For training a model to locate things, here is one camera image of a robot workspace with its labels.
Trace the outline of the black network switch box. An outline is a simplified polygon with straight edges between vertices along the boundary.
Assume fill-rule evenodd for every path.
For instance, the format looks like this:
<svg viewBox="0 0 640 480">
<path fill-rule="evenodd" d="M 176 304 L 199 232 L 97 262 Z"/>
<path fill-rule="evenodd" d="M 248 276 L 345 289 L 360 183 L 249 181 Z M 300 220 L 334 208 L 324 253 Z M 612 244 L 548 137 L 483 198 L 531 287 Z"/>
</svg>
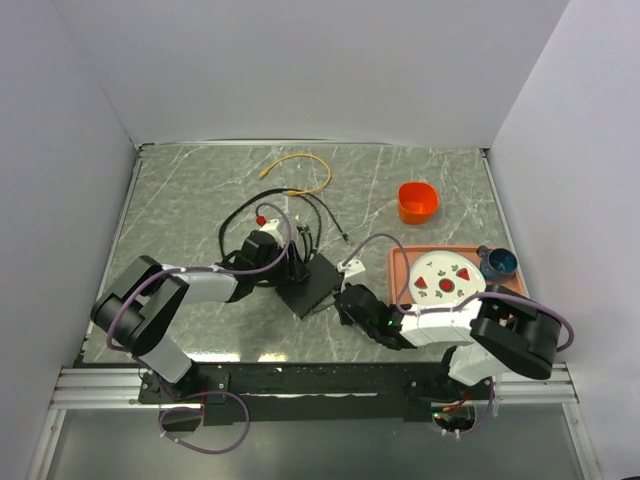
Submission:
<svg viewBox="0 0 640 480">
<path fill-rule="evenodd" d="M 303 281 L 275 289 L 280 300 L 300 319 L 338 291 L 344 278 L 322 254 L 317 254 L 306 268 L 309 275 Z"/>
</svg>

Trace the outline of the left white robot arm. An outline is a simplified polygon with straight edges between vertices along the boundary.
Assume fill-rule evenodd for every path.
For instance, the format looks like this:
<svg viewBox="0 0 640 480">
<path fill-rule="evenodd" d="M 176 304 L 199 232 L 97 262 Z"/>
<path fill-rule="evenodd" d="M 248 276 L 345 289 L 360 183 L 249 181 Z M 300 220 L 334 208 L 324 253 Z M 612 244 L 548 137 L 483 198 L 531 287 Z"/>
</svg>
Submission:
<svg viewBox="0 0 640 480">
<path fill-rule="evenodd" d="M 107 334 L 107 346 L 131 355 L 158 374 L 174 401 L 190 400 L 198 389 L 196 363 L 167 330 L 183 304 L 234 303 L 257 285 L 297 285 L 309 270 L 293 240 L 253 231 L 242 247 L 205 267 L 171 267 L 138 257 L 93 305 L 91 321 Z"/>
</svg>

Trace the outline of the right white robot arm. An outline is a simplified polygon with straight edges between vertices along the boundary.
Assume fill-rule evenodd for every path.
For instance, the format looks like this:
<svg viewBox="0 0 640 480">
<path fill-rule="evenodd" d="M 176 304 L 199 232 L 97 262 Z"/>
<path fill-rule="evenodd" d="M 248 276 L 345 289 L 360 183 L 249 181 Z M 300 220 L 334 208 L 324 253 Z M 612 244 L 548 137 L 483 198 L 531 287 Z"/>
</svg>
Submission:
<svg viewBox="0 0 640 480">
<path fill-rule="evenodd" d="M 452 399 L 507 372 L 546 380 L 556 354 L 574 339 L 562 315 L 501 286 L 458 304 L 425 307 L 387 305 L 364 285 L 348 284 L 334 295 L 334 305 L 343 325 L 359 326 L 389 349 L 447 344 L 437 386 Z"/>
</svg>

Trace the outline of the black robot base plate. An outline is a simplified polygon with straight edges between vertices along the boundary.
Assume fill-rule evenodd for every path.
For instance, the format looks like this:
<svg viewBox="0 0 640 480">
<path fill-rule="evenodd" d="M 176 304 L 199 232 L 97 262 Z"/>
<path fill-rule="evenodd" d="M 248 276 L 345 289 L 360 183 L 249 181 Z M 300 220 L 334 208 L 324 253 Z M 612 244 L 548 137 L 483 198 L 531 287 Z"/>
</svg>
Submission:
<svg viewBox="0 0 640 480">
<path fill-rule="evenodd" d="M 177 385 L 144 374 L 138 400 L 195 407 L 207 426 L 245 419 L 429 422 L 437 404 L 485 401 L 490 392 L 487 380 L 467 387 L 432 362 L 201 363 Z"/>
</svg>

